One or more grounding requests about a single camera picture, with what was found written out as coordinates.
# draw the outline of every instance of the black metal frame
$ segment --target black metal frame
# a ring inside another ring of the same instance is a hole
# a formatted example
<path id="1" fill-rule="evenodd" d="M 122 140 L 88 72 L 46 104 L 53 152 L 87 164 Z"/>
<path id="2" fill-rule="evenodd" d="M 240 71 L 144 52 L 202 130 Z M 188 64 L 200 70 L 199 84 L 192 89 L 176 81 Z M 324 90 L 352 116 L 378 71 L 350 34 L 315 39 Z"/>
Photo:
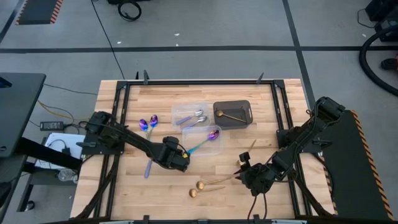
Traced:
<path id="1" fill-rule="evenodd" d="M 282 120 L 282 115 L 280 112 L 280 107 L 279 107 L 279 101 L 278 101 L 278 96 L 277 96 L 277 87 L 280 88 L 281 95 L 282 95 L 282 101 L 284 104 L 284 109 L 287 117 L 287 123 L 289 128 L 293 127 L 293 120 L 292 116 L 290 114 L 290 108 L 289 108 L 289 102 L 287 99 L 287 94 L 286 94 L 286 89 L 284 85 L 283 80 L 148 80 L 146 78 L 144 81 L 142 80 L 134 80 L 134 81 L 118 81 L 116 85 L 116 93 L 114 97 L 114 103 L 113 103 L 113 109 L 112 109 L 112 114 L 116 116 L 116 113 L 118 112 L 118 104 L 119 104 L 119 98 L 121 94 L 121 90 L 124 88 L 124 100 L 123 100 L 123 107 L 122 107 L 122 113 L 121 113 L 121 120 L 120 123 L 124 124 L 126 121 L 126 111 L 127 111 L 127 106 L 128 106 L 128 101 L 129 101 L 129 92 L 130 88 L 132 86 L 137 86 L 137 85 L 270 85 L 271 86 L 271 92 L 272 92 L 272 99 L 274 101 L 274 106 L 275 106 L 275 114 L 277 117 L 277 122 L 278 122 L 278 130 L 284 129 L 284 124 Z M 119 165 L 119 159 L 120 155 L 115 155 L 114 156 L 114 163 L 116 163 L 116 168 L 118 168 Z M 103 165 L 101 169 L 101 175 L 100 175 L 100 180 L 99 180 L 99 186 L 103 184 L 104 178 L 106 176 L 106 172 L 108 169 L 108 163 L 109 163 L 109 155 L 104 155 L 103 159 Z M 304 180 L 304 175 L 303 175 L 303 170 L 301 166 L 301 162 L 299 162 L 296 165 L 297 172 L 299 174 L 299 178 L 305 182 Z M 114 191 L 116 187 L 116 178 L 117 178 L 117 170 L 115 173 L 114 178 L 112 179 L 110 186 L 109 186 L 109 195 L 108 195 L 108 202 L 106 204 L 106 215 L 105 217 L 110 218 L 112 214 L 112 206 L 113 206 L 113 198 L 114 198 Z M 292 205 L 293 205 L 293 210 L 295 217 L 300 216 L 300 210 L 299 210 L 299 202 L 297 200 L 297 192 L 295 190 L 295 185 L 293 182 L 289 183 L 289 189 L 290 189 L 290 196 L 292 198 Z M 311 207 L 309 205 L 309 201 L 304 197 L 304 205 L 305 205 L 305 210 L 307 215 L 311 215 Z M 101 199 L 98 201 L 95 209 L 94 209 L 94 218 L 98 218 L 100 215 L 100 210 L 101 210 Z M 253 220 L 254 223 L 259 222 L 259 220 L 256 218 L 256 215 L 254 215 L 255 219 Z M 149 220 L 149 216 L 144 216 L 143 221 L 140 220 L 135 220 L 137 223 L 147 223 Z M 192 221 L 198 222 L 199 220 L 159 220 L 159 221 L 151 221 L 151 223 L 191 223 Z M 212 223 L 215 222 L 227 222 L 228 223 L 247 223 L 247 220 L 212 220 Z"/>

